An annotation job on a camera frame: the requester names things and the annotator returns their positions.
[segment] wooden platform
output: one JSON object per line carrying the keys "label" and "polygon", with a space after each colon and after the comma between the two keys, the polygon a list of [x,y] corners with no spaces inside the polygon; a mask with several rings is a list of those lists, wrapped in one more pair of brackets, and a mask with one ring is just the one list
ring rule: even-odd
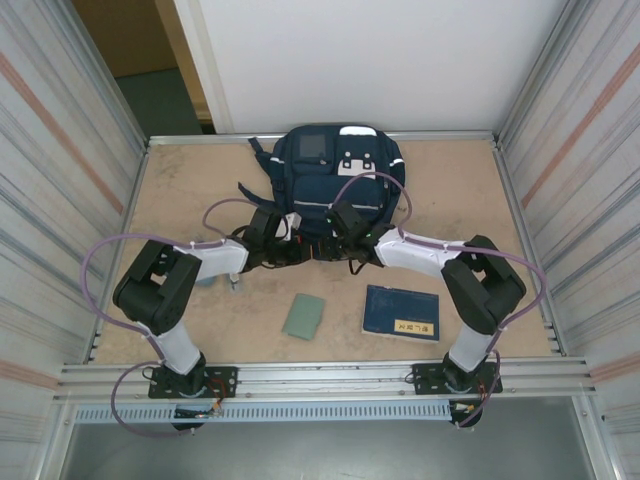
{"label": "wooden platform", "polygon": [[[409,232],[448,240],[483,234],[501,250],[521,254],[487,142],[411,141],[400,147],[414,204],[413,218],[406,225]],[[213,240],[200,225],[202,213],[217,200],[241,196],[238,181],[270,198],[268,178],[248,145],[153,147],[131,231],[179,241]],[[406,203],[401,200],[394,219],[405,212]],[[248,223],[252,213],[248,205],[224,205],[212,213],[210,223],[230,232]],[[127,242],[118,278],[142,244]],[[527,283],[525,300],[530,301],[534,291],[529,275],[516,269]],[[244,292],[232,294],[225,279],[219,278],[212,287],[196,288],[191,297],[185,322],[210,362],[437,359],[450,348],[461,326],[442,282],[401,269],[367,266],[353,277],[344,262],[307,262],[278,271],[256,269],[243,275],[243,283]],[[362,334],[367,284],[440,295],[440,342],[422,344]],[[309,342],[281,333],[296,293],[326,300],[322,323]],[[109,313],[124,319],[113,306]],[[549,355],[539,312],[509,327],[498,347],[507,357]],[[97,362],[134,363],[153,357],[139,335],[105,325]]]}

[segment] blue book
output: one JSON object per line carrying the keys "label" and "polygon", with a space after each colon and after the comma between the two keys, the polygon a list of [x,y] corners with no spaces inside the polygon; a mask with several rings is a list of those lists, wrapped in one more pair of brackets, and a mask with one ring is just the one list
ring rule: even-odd
{"label": "blue book", "polygon": [[367,286],[362,331],[406,340],[440,340],[438,296],[397,288]]}

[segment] mounting plate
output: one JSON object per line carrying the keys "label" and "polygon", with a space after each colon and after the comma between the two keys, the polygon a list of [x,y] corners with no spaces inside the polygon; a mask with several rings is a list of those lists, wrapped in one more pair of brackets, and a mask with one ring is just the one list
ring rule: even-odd
{"label": "mounting plate", "polygon": [[[478,382],[463,395],[479,395],[479,385],[483,383],[485,388],[489,388],[496,374],[495,362],[485,362],[478,372]],[[442,362],[439,363],[416,363],[411,366],[413,375],[413,386],[416,395],[449,395],[452,392],[446,385],[443,374]],[[502,392],[502,380],[499,378],[493,393]]]}
{"label": "mounting plate", "polygon": [[[149,398],[233,398],[236,396],[236,388],[238,386],[238,367],[206,367],[205,376],[207,381],[211,383],[213,390],[209,387],[203,387],[199,395],[187,397],[175,390],[168,390],[166,385],[162,384],[162,375],[160,375],[161,367],[153,369],[151,381],[149,382]],[[224,383],[225,392],[219,382],[209,382],[208,379],[215,378]]]}

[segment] yellow label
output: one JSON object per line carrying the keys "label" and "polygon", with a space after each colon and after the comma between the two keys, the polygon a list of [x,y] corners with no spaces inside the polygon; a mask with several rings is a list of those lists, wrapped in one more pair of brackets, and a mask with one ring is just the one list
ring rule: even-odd
{"label": "yellow label", "polygon": [[414,335],[434,335],[433,323],[411,322],[396,319],[393,331],[397,333],[413,333]]}

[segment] grey floor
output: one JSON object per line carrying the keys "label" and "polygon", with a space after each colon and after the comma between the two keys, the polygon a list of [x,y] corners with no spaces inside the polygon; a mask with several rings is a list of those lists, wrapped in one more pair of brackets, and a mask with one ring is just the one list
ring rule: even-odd
{"label": "grey floor", "polygon": [[145,135],[201,135],[180,70],[116,79]]}
{"label": "grey floor", "polygon": [[501,399],[474,432],[446,422],[205,425],[153,440],[76,427],[64,479],[592,479],[570,399]]}

